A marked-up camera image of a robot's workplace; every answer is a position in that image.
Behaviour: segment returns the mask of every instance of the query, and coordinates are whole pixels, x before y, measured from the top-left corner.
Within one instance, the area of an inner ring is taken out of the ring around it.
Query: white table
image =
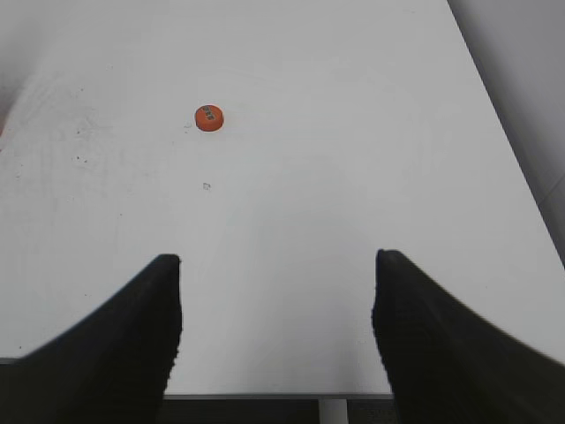
[[[0,139],[0,356],[176,253],[169,394],[389,393],[370,316],[375,253],[396,248],[565,361],[563,268],[445,1],[41,19]],[[224,127],[187,128],[207,103]]]

